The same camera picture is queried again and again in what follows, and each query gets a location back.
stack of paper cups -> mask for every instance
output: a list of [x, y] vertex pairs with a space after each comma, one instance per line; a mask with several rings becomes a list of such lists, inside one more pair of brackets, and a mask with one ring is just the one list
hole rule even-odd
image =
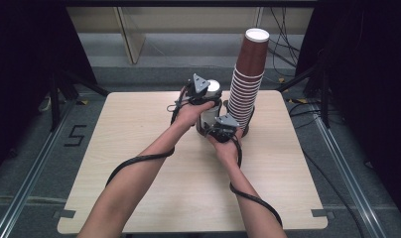
[[265, 71], [269, 34], [262, 29], [246, 31], [232, 75], [228, 111], [246, 130]]

wooden tabletop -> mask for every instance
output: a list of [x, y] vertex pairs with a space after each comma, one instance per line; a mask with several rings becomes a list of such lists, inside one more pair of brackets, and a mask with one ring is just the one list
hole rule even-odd
[[[228, 99], [225, 91], [222, 99]], [[78, 233], [111, 172], [137, 156], [170, 124], [166, 110], [179, 92], [111, 93], [86, 150], [58, 230]], [[322, 229], [323, 209], [287, 108], [278, 91], [259, 91], [249, 133], [242, 140], [242, 170], [262, 199], [281, 215], [284, 229]], [[166, 159], [124, 233], [242, 231], [235, 195], [214, 148], [192, 128]]]

